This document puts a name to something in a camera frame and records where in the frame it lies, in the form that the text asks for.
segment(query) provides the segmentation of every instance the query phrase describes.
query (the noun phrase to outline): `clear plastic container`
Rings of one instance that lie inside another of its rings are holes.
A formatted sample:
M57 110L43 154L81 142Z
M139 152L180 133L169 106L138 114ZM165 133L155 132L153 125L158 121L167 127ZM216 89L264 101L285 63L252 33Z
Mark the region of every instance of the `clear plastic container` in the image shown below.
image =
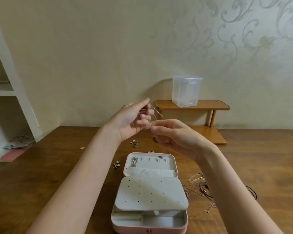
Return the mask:
M202 80L195 76L174 76L172 102L180 108L196 106Z

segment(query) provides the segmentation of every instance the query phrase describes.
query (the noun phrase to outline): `open jewelry box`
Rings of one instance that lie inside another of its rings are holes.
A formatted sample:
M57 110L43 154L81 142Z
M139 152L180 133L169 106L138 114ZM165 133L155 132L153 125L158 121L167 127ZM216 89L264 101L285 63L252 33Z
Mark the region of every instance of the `open jewelry box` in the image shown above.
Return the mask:
M181 234L187 231L189 204L177 178L174 156L130 153L124 175L111 215L117 233Z

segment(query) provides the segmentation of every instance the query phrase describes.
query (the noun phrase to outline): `person's left arm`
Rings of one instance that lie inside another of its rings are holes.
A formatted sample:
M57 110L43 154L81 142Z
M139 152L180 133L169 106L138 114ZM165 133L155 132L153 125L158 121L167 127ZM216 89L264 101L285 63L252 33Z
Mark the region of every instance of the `person's left arm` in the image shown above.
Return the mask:
M119 144L149 129L153 114L147 98L123 107L101 127L27 233L84 233Z

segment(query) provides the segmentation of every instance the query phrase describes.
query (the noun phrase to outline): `black cord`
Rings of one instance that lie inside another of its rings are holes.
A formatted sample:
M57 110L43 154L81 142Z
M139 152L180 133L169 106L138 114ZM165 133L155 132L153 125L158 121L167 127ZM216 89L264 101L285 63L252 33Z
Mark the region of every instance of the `black cord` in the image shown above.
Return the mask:
M208 189L207 183L206 183L206 182L201 182L201 183L199 184L199 187L200 187L200 191L202 192L202 194L204 194L207 198L213 198L211 195L208 195L208 194L204 191L205 189L202 188L203 184L205 184L205 186L206 186L207 189ZM248 188L247 190L252 194L252 196L255 198L255 200L257 200L257 194L256 194L256 192L255 192L252 188L250 188L249 186L245 186L245 187Z

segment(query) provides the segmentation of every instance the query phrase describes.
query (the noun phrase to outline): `person's right arm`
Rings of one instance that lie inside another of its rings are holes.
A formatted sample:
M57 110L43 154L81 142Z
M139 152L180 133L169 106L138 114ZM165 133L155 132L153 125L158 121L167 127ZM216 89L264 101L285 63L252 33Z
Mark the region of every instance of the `person's right arm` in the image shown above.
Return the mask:
M204 174L228 233L283 233L250 195L216 145L179 120L152 122L162 147L196 161Z

